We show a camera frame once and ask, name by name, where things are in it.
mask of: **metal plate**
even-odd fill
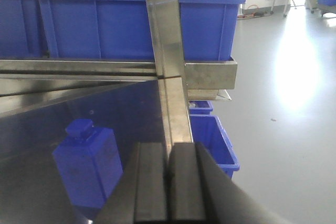
[[[123,165],[134,142],[165,141],[157,81],[3,97],[3,107],[1,223],[74,224],[76,215],[51,155],[73,119],[114,129]]]
[[[237,67],[235,60],[188,62],[185,67],[188,90],[234,89]]]
[[[219,90],[188,90],[188,98],[191,101],[231,101],[231,97],[224,89]]]

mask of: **blue plastic bottle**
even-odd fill
[[[66,132],[52,154],[71,203],[92,220],[122,175],[114,133],[88,119],[74,120]]]

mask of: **metal channel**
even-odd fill
[[[236,73],[234,59],[185,64],[189,90],[233,89]],[[157,77],[149,61],[0,60],[0,79],[139,82]]]
[[[176,142],[192,142],[180,23],[179,0],[146,0],[151,28],[166,151]]]
[[[231,97],[225,89],[215,90],[188,90],[188,98],[193,101],[231,101]]]

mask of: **cable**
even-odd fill
[[[259,12],[260,9],[258,5],[250,5],[246,10],[249,10],[251,7],[255,6],[256,11],[251,14],[242,14],[237,16],[237,20],[243,20],[243,19],[253,19],[253,18],[261,18],[261,17],[268,17],[271,16],[268,12]]]

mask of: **chair leg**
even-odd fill
[[[293,2],[293,4],[294,4],[294,8],[296,9],[297,7],[296,7],[296,4],[295,4],[294,0],[292,0],[292,2]]]
[[[284,11],[284,18],[287,17],[287,14],[289,12],[289,10],[287,11],[288,6],[289,6],[289,9],[290,9],[290,0],[287,0],[286,3],[285,3],[285,8],[283,9],[283,11]]]
[[[308,4],[308,8],[310,9],[310,12],[313,14],[314,13],[314,10],[313,10],[313,7],[311,6],[311,2],[310,0],[306,0],[307,4]]]
[[[272,4],[272,7],[271,7],[271,14],[273,14],[273,9],[274,9],[274,5],[275,5],[275,0],[273,0],[273,4]]]

